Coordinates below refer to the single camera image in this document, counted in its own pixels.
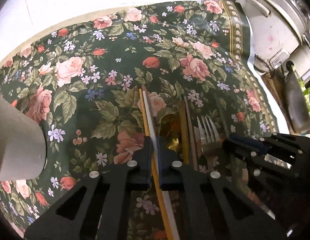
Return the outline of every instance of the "metal fork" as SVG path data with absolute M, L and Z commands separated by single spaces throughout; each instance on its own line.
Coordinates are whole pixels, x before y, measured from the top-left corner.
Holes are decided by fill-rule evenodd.
M 222 146 L 216 126 L 214 125 L 212 119 L 209 116 L 201 116 L 201 120 L 202 123 L 197 116 L 197 124 L 199 128 L 203 155 L 205 156 L 205 158 L 216 156 L 216 149 Z

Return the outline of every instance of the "dark green tablecloth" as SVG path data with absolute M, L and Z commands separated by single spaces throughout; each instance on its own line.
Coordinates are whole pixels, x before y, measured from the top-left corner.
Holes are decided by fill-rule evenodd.
M 143 146 L 135 90 L 142 84 L 156 125 L 177 112 L 184 94 L 193 125 L 196 116 L 209 114 L 225 138 L 216 95 L 229 132 L 258 138 L 276 131 L 265 93 L 247 67 L 249 52 L 247 19 L 238 4 L 224 1 L 141 6 L 67 26 L 21 50 L 0 70 L 0 93 L 39 123 L 48 150 L 38 178 L 0 182 L 7 220 L 22 235 L 90 171 L 131 159 Z M 207 172 L 198 155 L 199 169 Z M 228 164 L 222 156 L 210 163 L 230 176 Z M 238 185 L 254 199 L 242 170 L 238 163 Z M 178 194 L 171 200 L 181 228 Z M 165 239 L 154 187 L 133 192 L 128 230 L 128 239 Z

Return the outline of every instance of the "green leaf print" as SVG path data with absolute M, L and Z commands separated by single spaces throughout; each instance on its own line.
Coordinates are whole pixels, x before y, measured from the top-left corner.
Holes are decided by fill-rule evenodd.
M 144 49 L 147 51 L 155 51 L 155 49 L 153 47 L 144 47 Z
M 68 98 L 68 93 L 65 91 L 66 88 L 59 88 L 56 91 L 55 98 L 54 98 L 54 112 L 56 108 L 60 106 L 62 103 L 66 102 Z
M 172 72 L 179 67 L 179 61 L 175 58 L 169 58 L 168 63 Z
M 20 99 L 25 98 L 26 96 L 28 96 L 29 93 L 29 89 L 28 88 L 24 88 L 23 90 L 21 90 L 21 92 L 18 94 L 18 97 Z
M 139 127 L 143 128 L 144 122 L 143 122 L 143 115 L 140 111 L 135 110 L 131 113 L 131 115 L 136 119 L 137 124 Z
M 146 81 L 144 78 L 141 78 L 141 77 L 138 77 L 135 79 L 138 83 L 142 84 L 142 85 L 145 85 L 146 84 Z
M 118 117 L 118 108 L 111 102 L 95 101 L 95 104 L 106 121 L 112 122 Z
M 97 125 L 95 130 L 92 132 L 91 137 L 96 138 L 110 138 L 116 132 L 116 126 L 113 123 L 107 123 L 102 121 Z
M 110 32 L 108 33 L 108 36 L 117 36 L 124 32 L 124 28 L 122 25 L 116 25 L 114 26 Z
M 69 87 L 70 92 L 79 92 L 81 90 L 87 89 L 87 86 L 82 81 L 76 81 L 74 84 L 71 84 Z
M 176 95 L 174 87 L 165 79 L 159 78 L 161 81 L 161 88 L 163 93 L 167 93 L 171 97 Z
M 139 68 L 135 68 L 135 73 L 138 77 L 143 77 L 144 76 L 144 72 L 141 71 Z
M 118 132 L 126 132 L 130 136 L 136 132 L 135 125 L 133 125 L 129 120 L 122 121 L 117 128 Z
M 63 118 L 64 123 L 67 123 L 67 121 L 72 117 L 72 115 L 75 113 L 76 106 L 77 106 L 77 99 L 74 96 L 68 95 L 66 101 L 63 103 Z
M 147 71 L 146 73 L 146 82 L 150 83 L 153 80 L 153 75 Z
M 184 93 L 184 89 L 182 88 L 182 86 L 178 82 L 175 84 L 175 89 L 176 89 L 176 96 L 177 97 L 180 97 Z

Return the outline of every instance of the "small white flower print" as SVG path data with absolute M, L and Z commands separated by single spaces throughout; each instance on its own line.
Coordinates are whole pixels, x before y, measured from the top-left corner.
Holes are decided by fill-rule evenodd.
M 188 93 L 188 100 L 190 100 L 191 102 L 194 102 L 197 100 L 195 94 L 192 94 L 192 93 Z
M 201 99 L 198 99 L 196 102 L 195 102 L 195 104 L 199 107 L 199 108 L 201 108 L 204 104 L 203 104 L 203 101 L 201 100 Z
M 96 154 L 96 158 L 97 158 L 97 163 L 98 165 L 103 165 L 103 167 L 105 167 L 107 160 L 107 154 L 105 153 L 104 155 L 102 153 L 98 153 Z
M 217 86 L 218 86 L 221 90 L 226 90 L 226 91 L 229 91 L 229 90 L 230 90 L 229 85 L 226 85 L 226 84 L 224 84 L 224 83 L 220 83 L 219 81 L 218 81 Z
M 90 81 L 90 77 L 89 76 L 85 76 L 85 77 L 82 77 L 81 78 L 82 79 L 82 81 L 86 84 L 86 85 L 88 85 L 88 83 L 89 83 L 89 81 Z
M 33 210 L 34 210 L 34 212 L 39 213 L 39 211 L 35 205 L 33 205 Z
M 116 77 L 116 76 L 117 76 L 117 71 L 112 70 L 111 72 L 108 73 L 108 75 L 109 75 L 110 77 Z
M 86 70 L 84 70 L 84 68 L 82 68 L 82 71 L 78 74 L 79 77 L 84 76 L 84 74 L 86 73 Z
M 130 83 L 128 81 L 122 84 L 123 91 L 129 90 L 129 87 L 130 87 Z
M 145 201 L 145 205 L 143 208 L 146 210 L 146 214 L 155 215 L 155 211 L 159 211 L 158 206 L 156 204 L 153 204 L 150 200 Z
M 199 98 L 199 93 L 196 93 L 196 91 L 194 89 L 191 89 L 191 93 L 193 95 L 195 95 L 197 98 Z
M 30 214 L 34 214 L 32 207 L 30 205 L 27 204 L 27 208 Z
M 133 81 L 133 78 L 130 77 L 130 75 L 127 75 L 127 76 L 124 76 L 124 79 L 123 79 L 124 82 L 128 82 L 128 83 L 131 83 Z
M 261 130 L 262 130 L 263 132 L 266 132 L 266 131 L 267 131 L 267 127 L 266 127 L 266 125 L 264 124 L 263 121 L 260 121 L 260 122 L 259 122 L 259 127 L 261 128 Z
M 54 128 L 55 128 L 55 125 L 52 124 L 51 125 L 51 130 L 48 131 L 48 136 L 50 136 L 49 139 L 50 139 L 51 142 L 53 141 L 54 136 L 55 136 Z
M 96 39 L 101 41 L 101 39 L 105 39 L 105 36 L 102 34 L 101 30 L 94 31 L 93 36 L 96 36 Z
M 206 168 L 206 166 L 202 166 L 202 165 L 199 165 L 199 171 L 202 172 L 202 173 L 208 173 L 208 170 Z
M 99 71 L 97 73 L 94 73 L 91 79 L 93 79 L 93 82 L 96 83 L 97 79 L 100 79 Z
M 48 195 L 51 197 L 54 197 L 54 192 L 51 190 L 51 188 L 48 188 Z
M 91 72 L 95 72 L 96 69 L 98 69 L 98 67 L 96 67 L 96 65 L 92 65 L 89 67 Z
M 58 183 L 57 177 L 51 177 L 51 178 L 50 178 L 50 181 L 51 181 L 51 183 L 53 184 L 53 187 L 56 188 L 56 189 L 58 189 L 59 183 Z
M 186 79 L 187 81 L 191 82 L 193 80 L 193 78 L 191 76 L 183 76 L 184 79 Z
M 59 129 L 59 130 L 55 129 L 54 133 L 55 133 L 54 138 L 55 138 L 55 140 L 57 140 L 57 142 L 62 142 L 64 140 L 64 138 L 62 137 L 62 135 L 65 134 L 64 130 L 62 130 L 62 129 Z
M 232 117 L 232 119 L 233 119 L 234 122 L 238 122 L 238 118 L 237 118 L 237 116 L 236 116 L 235 114 L 232 114 L 231 117 Z

